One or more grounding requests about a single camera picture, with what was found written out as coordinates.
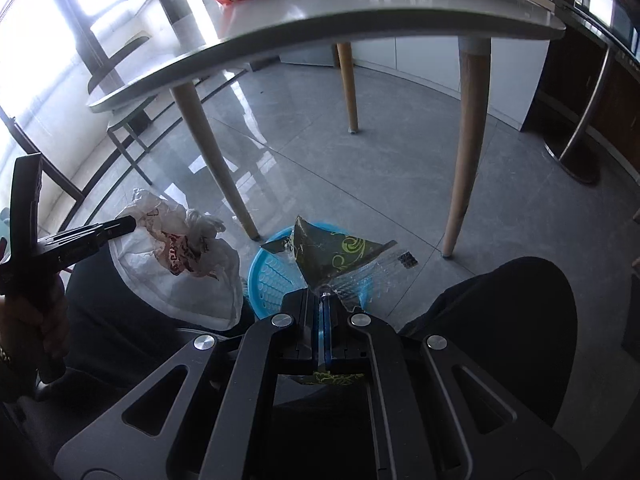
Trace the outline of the person's left hand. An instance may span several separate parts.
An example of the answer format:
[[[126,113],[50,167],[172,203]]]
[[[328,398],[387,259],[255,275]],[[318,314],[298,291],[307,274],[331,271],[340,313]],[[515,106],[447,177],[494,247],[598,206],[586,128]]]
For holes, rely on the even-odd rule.
[[[1,373],[32,388],[51,385],[66,372],[70,348],[64,284],[58,274],[36,281],[25,295],[1,298]]]

